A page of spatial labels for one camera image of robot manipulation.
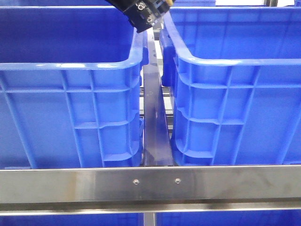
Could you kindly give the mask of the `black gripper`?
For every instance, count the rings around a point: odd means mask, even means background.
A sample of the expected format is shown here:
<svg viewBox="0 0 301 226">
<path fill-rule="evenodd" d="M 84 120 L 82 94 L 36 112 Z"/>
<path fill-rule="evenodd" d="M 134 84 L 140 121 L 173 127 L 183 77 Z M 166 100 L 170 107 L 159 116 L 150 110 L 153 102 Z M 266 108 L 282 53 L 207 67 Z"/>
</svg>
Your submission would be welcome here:
<svg viewBox="0 0 301 226">
<path fill-rule="evenodd" d="M 127 16 L 137 33 L 142 33 L 155 24 L 173 6 L 173 0 L 107 0 Z"/>
</svg>

